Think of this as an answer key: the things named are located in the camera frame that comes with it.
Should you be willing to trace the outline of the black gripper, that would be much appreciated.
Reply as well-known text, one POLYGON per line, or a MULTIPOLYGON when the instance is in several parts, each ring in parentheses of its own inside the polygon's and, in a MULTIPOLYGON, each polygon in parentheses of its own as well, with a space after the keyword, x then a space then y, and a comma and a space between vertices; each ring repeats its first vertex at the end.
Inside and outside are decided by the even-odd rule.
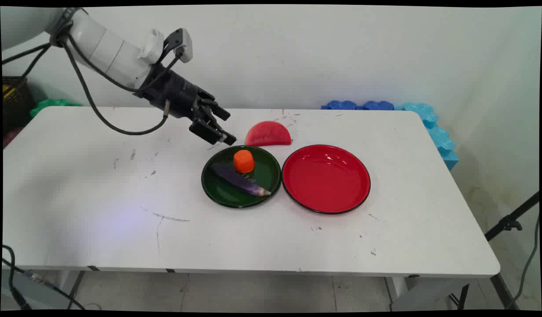
POLYGON ((216 122, 217 118, 226 121, 231 114, 217 104, 214 96, 176 74, 173 70, 166 70, 164 66, 152 66, 140 89, 145 88, 158 75, 161 75, 161 78, 156 80, 152 86, 136 93, 138 98, 148 100, 150 105, 160 108, 160 110, 164 110, 165 102, 169 100, 169 114, 171 116, 187 117, 190 120, 194 119, 193 104, 199 101, 201 118, 192 122, 189 131, 212 145, 225 143, 232 146, 237 141, 234 135, 210 124, 210 122, 216 122))

